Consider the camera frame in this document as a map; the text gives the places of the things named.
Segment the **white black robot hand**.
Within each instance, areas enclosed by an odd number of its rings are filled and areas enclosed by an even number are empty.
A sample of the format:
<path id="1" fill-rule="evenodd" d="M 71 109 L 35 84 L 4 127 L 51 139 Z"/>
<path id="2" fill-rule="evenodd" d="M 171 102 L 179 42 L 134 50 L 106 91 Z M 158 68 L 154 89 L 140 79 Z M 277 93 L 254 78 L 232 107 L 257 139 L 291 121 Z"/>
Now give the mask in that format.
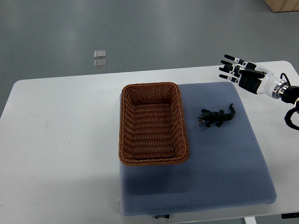
<path id="1" fill-rule="evenodd" d="M 219 68 L 223 74 L 219 77 L 238 84 L 248 92 L 278 99 L 290 86 L 287 79 L 275 77 L 272 71 L 263 66 L 230 55 L 224 57 L 225 60 L 221 61 L 223 66 Z"/>

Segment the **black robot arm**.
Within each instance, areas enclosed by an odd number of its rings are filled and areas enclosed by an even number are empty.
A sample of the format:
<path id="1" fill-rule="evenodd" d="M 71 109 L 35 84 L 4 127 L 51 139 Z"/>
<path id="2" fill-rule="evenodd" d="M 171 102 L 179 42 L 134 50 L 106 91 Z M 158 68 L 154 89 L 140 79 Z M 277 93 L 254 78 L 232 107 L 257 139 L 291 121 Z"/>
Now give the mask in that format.
<path id="1" fill-rule="evenodd" d="M 299 98 L 299 87 L 298 86 L 288 86 L 284 88 L 281 95 L 281 100 L 285 103 L 295 104 Z"/>

